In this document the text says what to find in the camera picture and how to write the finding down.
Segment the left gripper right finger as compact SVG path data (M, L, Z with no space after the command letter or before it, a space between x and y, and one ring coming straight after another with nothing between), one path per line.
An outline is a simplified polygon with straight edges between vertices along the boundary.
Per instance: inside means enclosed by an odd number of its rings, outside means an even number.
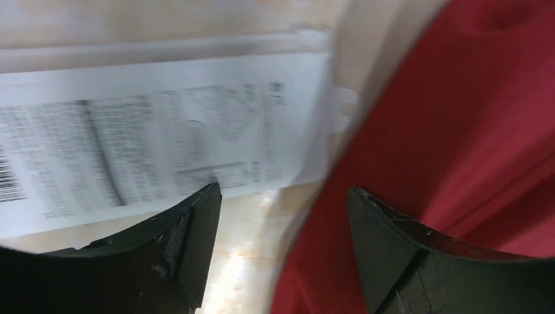
M359 187L348 217L369 313L553 313L554 259L442 234Z

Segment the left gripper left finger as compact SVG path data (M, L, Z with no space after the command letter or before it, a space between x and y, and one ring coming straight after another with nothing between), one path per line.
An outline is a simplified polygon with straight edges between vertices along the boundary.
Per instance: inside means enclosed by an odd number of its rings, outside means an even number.
M221 212L209 184L173 207L81 248L1 249L2 313L194 313Z

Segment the red backpack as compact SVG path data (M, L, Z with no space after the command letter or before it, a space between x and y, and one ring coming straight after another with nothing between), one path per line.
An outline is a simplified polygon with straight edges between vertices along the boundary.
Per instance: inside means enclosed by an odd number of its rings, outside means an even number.
M554 2L450 1L439 11L325 183L272 313L369 313L353 187L442 234L554 259Z

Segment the white packaged card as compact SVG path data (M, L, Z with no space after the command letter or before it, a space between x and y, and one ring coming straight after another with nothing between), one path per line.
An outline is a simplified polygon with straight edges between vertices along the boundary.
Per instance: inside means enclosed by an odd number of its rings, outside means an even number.
M1 237L321 180L351 90L334 38L289 33L1 51Z

